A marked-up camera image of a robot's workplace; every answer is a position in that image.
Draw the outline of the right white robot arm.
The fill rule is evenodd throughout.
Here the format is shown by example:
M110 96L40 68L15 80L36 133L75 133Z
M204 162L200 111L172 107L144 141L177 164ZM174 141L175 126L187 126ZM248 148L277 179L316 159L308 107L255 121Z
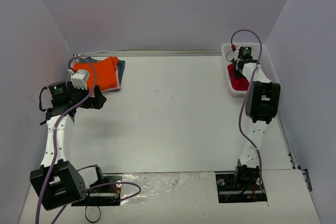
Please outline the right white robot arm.
M232 60L235 77L249 81L238 119L239 131L247 143L233 175L235 187L242 191L255 183L263 190L260 149L266 129L277 115L281 91L281 85L264 74L251 51L251 47L242 46Z

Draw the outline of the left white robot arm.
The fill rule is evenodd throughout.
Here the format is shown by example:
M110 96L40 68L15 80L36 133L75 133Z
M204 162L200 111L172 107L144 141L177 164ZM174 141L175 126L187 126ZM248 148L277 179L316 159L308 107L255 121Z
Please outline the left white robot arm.
M52 106L45 109L48 136L40 167L30 173L30 182L45 210L53 210L84 200L83 177L69 160L69 143L78 108L101 109L106 97L100 87L80 89L71 81L60 81L46 87Z

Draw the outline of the red t-shirt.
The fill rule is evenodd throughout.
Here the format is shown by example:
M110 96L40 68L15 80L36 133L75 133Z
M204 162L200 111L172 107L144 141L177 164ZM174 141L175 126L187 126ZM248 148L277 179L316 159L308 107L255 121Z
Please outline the red t-shirt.
M233 63L227 66L229 73L229 80L234 90L236 91L247 91L249 86L249 81L245 77L236 78L234 75Z

